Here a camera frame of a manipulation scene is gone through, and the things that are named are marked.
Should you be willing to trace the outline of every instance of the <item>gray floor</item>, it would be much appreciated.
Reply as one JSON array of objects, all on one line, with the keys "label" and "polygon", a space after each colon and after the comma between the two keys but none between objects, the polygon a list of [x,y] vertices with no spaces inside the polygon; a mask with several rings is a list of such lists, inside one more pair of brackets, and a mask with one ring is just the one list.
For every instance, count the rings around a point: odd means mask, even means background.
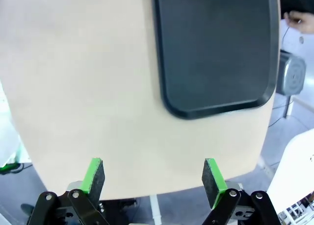
[{"label": "gray floor", "polygon": [[[274,107],[286,103],[285,97],[276,94]],[[284,107],[274,109],[270,124],[283,114]],[[287,143],[296,135],[314,128],[314,114],[294,105],[289,119],[280,119],[268,129],[262,156],[273,169],[278,167]],[[231,179],[241,182],[247,192],[267,190],[270,179],[256,167],[254,171]],[[27,216],[20,210],[21,203],[34,204],[45,187],[39,179],[34,167],[25,169],[18,174],[0,176],[0,213],[13,225],[24,225]],[[209,212],[209,204],[204,188],[158,195],[162,221],[165,225],[199,225],[202,224]],[[153,224],[150,201],[148,197],[141,197],[138,206],[129,208],[127,214],[134,222]]]}]

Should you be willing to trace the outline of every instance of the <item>bolt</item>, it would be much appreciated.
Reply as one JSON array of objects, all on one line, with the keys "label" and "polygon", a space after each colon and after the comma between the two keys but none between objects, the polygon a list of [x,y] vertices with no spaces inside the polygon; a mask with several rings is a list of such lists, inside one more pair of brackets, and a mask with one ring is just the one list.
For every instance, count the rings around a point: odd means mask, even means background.
[{"label": "bolt", "polygon": [[262,198],[263,198],[263,195],[262,195],[261,193],[257,193],[257,194],[256,194],[256,198],[257,198],[257,199],[262,199]]},{"label": "bolt", "polygon": [[51,198],[52,198],[52,195],[50,194],[46,195],[46,200],[51,200]]},{"label": "bolt", "polygon": [[236,191],[230,191],[229,195],[231,195],[232,197],[235,197],[236,196]]},{"label": "bolt", "polygon": [[74,198],[78,198],[79,193],[78,193],[78,192],[74,192],[74,193],[72,194],[72,196],[73,196]]}]

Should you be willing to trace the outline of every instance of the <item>human hand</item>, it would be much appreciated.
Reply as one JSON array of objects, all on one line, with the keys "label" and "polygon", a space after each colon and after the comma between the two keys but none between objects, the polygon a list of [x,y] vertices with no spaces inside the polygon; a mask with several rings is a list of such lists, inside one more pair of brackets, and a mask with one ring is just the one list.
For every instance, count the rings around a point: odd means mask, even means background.
[{"label": "human hand", "polygon": [[289,14],[285,13],[284,18],[289,27],[301,33],[314,33],[314,14],[291,11]]}]

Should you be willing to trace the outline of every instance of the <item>white table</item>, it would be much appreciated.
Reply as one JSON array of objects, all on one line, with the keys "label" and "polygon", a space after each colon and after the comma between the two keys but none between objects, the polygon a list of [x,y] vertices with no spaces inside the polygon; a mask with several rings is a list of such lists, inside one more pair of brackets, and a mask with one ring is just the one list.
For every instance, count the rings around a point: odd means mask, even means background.
[{"label": "white table", "polygon": [[273,97],[260,108],[187,121],[160,98],[151,0],[1,0],[0,79],[48,190],[104,161],[101,198],[202,185],[205,158],[225,178],[251,171]]}]

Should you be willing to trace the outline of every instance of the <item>green tape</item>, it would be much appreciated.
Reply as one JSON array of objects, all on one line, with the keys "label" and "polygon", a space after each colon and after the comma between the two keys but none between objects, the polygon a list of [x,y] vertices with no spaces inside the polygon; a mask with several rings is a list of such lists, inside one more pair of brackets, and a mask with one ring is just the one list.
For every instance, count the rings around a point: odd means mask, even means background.
[{"label": "green tape", "polygon": [[218,195],[217,195],[216,200],[214,202],[214,205],[212,207],[212,209],[214,209],[217,206],[217,204],[219,203],[224,192],[228,189],[228,186],[227,186],[225,179],[223,178],[223,176],[219,170],[219,167],[216,163],[216,160],[213,158],[206,159],[206,160],[207,160],[207,163],[209,165],[210,171],[214,177],[214,180],[216,182],[216,186],[218,188]]},{"label": "green tape", "polygon": [[93,158],[92,161],[90,162],[87,173],[86,173],[84,180],[82,181],[82,184],[80,186],[80,189],[85,194],[90,193],[94,177],[95,177],[96,172],[97,172],[101,163],[102,163],[102,160],[100,158]]}]

